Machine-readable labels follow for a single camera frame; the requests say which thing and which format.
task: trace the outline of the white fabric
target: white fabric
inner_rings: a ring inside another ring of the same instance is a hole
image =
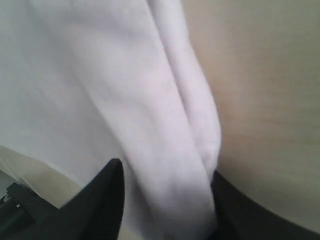
[[[0,111],[0,145],[81,185],[121,158],[145,239],[213,230],[220,125],[180,1],[0,1]]]

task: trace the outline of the white cloth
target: white cloth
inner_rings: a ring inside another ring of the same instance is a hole
[[[0,145],[81,185],[122,159],[145,239],[213,230],[220,124],[180,1],[0,1],[0,112]]]

